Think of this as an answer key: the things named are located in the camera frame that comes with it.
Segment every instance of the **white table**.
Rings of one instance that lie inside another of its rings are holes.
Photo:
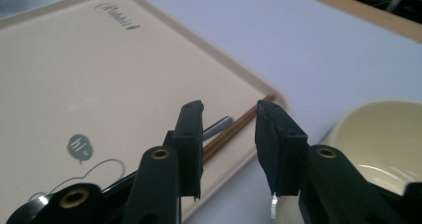
[[[60,0],[2,0],[0,17]],[[362,103],[422,101],[422,46],[315,0],[148,0],[272,83],[317,143]],[[271,223],[256,159],[186,223]]]

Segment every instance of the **screw hole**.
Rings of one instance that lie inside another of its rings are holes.
[[[335,153],[335,151],[325,148],[325,147],[321,147],[319,149],[316,150],[317,154],[321,157],[325,157],[325,158],[335,158],[337,157],[337,154]]]
[[[85,188],[69,191],[60,200],[60,206],[66,209],[77,207],[87,201],[90,193]]]
[[[170,155],[170,152],[165,149],[158,149],[152,153],[152,158],[154,159],[164,159]]]

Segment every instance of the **white tray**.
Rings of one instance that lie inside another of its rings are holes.
[[[1,223],[36,193],[76,182],[104,188],[135,171],[186,103],[203,102],[204,127],[265,95],[285,104],[144,0],[65,0],[3,19],[0,59]],[[182,200],[184,218],[255,155],[254,125],[205,165],[202,199]],[[88,160],[68,152],[79,133],[94,149]]]

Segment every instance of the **printed logo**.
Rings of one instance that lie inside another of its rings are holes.
[[[94,150],[87,137],[76,134],[69,140],[68,152],[82,164],[83,161],[87,161],[93,156]]]
[[[132,19],[126,16],[124,13],[120,12],[119,8],[115,4],[104,3],[100,4],[95,8],[96,11],[101,13],[108,14],[113,18],[118,24],[123,27],[125,30],[133,30],[139,28],[140,25],[135,24]]]

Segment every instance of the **white cup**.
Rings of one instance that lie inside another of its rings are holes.
[[[402,195],[406,184],[422,181],[422,103],[378,101],[360,106],[321,144],[343,152],[366,181]],[[279,200],[277,223],[304,223],[299,211],[292,212],[293,206],[299,209],[298,200]]]

